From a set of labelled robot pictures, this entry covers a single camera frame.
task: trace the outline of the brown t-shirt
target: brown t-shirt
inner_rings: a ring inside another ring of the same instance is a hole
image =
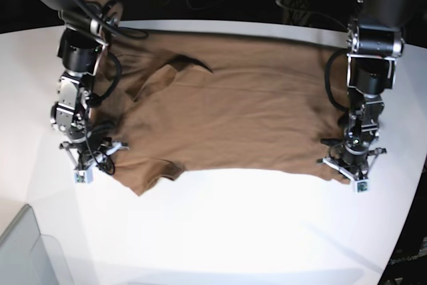
[[[94,113],[112,119],[117,152],[114,178],[136,194],[160,177],[186,170],[257,168],[348,182],[316,160],[321,138],[342,137],[341,114],[324,89],[333,51],[271,39],[152,33],[111,52],[123,66],[114,93]],[[115,68],[97,75],[102,93]],[[336,99],[346,102],[346,61],[332,70]]]

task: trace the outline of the white table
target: white table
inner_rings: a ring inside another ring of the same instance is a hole
[[[140,21],[128,26],[337,47],[346,38],[261,23]],[[75,284],[378,282],[427,153],[425,49],[406,46],[395,88],[383,94],[380,145],[388,154],[378,158],[368,193],[311,176],[207,170],[185,173],[176,182],[161,180],[138,198],[103,174],[91,185],[75,185],[71,164],[57,149],[63,137],[50,129],[49,112],[63,70],[55,57],[62,30],[0,35],[0,200],[33,206],[42,234],[61,244]],[[58,251],[52,251],[55,265]]]

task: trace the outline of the white tabletop surface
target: white tabletop surface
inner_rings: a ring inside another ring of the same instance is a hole
[[[257,23],[132,26],[345,42],[343,33]],[[379,281],[427,153],[425,49],[406,46],[395,88],[383,94],[379,146],[388,154],[372,170],[369,192],[355,194],[312,176],[206,170],[161,180],[138,198],[103,174],[90,185],[75,185],[71,164],[57,149],[63,137],[50,129],[49,112],[63,71],[55,56],[62,31],[0,35],[0,200],[33,206],[42,234],[61,246],[50,251],[52,259],[63,252],[74,284]]]

